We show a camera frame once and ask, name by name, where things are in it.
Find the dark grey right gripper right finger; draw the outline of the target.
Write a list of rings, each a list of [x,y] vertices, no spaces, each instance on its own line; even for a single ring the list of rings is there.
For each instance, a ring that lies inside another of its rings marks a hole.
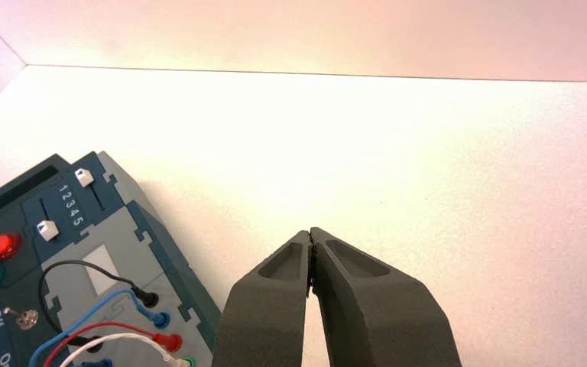
[[[332,366],[460,366],[449,320],[416,278],[313,227],[313,293]]]

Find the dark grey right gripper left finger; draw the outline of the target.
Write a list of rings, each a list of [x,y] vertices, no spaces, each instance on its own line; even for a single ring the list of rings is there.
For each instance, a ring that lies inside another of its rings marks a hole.
[[[312,247],[301,230],[232,286],[212,365],[301,365]]]

